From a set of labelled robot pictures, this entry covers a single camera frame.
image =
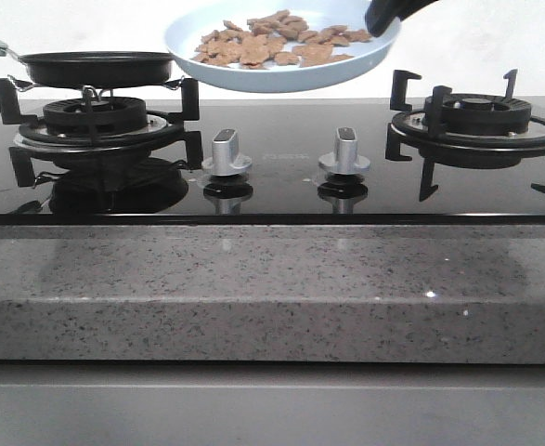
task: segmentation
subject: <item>granite countertop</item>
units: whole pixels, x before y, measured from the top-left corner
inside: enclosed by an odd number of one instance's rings
[[[545,364],[545,226],[4,227],[0,359]]]

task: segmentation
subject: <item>black glass cooktop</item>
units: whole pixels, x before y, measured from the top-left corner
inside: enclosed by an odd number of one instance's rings
[[[534,114],[545,118],[545,98],[534,102]],[[175,104],[152,108],[168,112]],[[378,100],[208,102],[201,106],[201,119],[186,123],[186,129],[200,132],[206,158],[221,130],[235,130],[240,152],[253,161],[247,176],[220,180],[201,170],[173,168],[171,163],[186,157],[185,143],[178,141],[138,163],[126,188],[105,193],[94,191],[93,175],[77,175],[38,159],[32,165],[36,175],[43,173],[42,184],[19,187],[10,158],[18,127],[0,123],[0,225],[523,217],[545,223],[545,156],[489,160],[469,154],[432,160],[423,150],[402,144],[402,159],[388,160],[387,129],[395,114]],[[362,177],[330,176],[318,166],[319,157],[334,150],[338,128],[352,128],[359,155],[370,160],[370,171]]]

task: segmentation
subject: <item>frying pan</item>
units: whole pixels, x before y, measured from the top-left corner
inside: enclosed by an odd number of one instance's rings
[[[310,29],[321,31],[332,25],[348,25],[352,30],[365,29],[368,0],[245,0],[215,1],[175,20],[165,35],[165,42],[181,70],[205,84],[252,93],[288,93],[312,90],[340,84],[375,68],[388,54],[400,30],[396,19],[387,31],[369,43],[356,43],[346,48],[336,48],[334,54],[349,54],[352,59],[299,68],[265,64],[266,70],[243,70],[205,65],[194,60],[195,48],[203,35],[213,30],[224,30],[223,20],[231,20],[247,29],[246,20],[274,14],[289,9],[295,16],[307,20]]]
[[[76,52],[19,56],[0,41],[0,57],[27,67],[31,80],[55,88],[127,88],[161,85],[171,75],[172,56],[150,52]]]

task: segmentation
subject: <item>silver knob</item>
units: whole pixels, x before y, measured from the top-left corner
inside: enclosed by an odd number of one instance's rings
[[[221,131],[213,140],[213,157],[201,164],[207,174],[215,177],[232,177],[244,174],[252,167],[252,159],[239,152],[239,135],[236,130]]]
[[[355,130],[341,127],[336,130],[334,152],[319,158],[319,167],[337,175],[357,175],[371,169],[371,161],[358,155],[358,140]]]

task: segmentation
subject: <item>snack pieces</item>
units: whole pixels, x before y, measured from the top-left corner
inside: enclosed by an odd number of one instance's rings
[[[193,60],[218,67],[238,63],[245,70],[265,70],[269,61],[278,66],[314,67],[353,57],[333,54],[336,47],[371,40],[366,30],[352,31],[345,25],[311,30],[305,19],[291,15],[288,9],[247,20],[249,31],[230,20],[223,20],[223,24],[224,31],[214,30],[203,36]]]

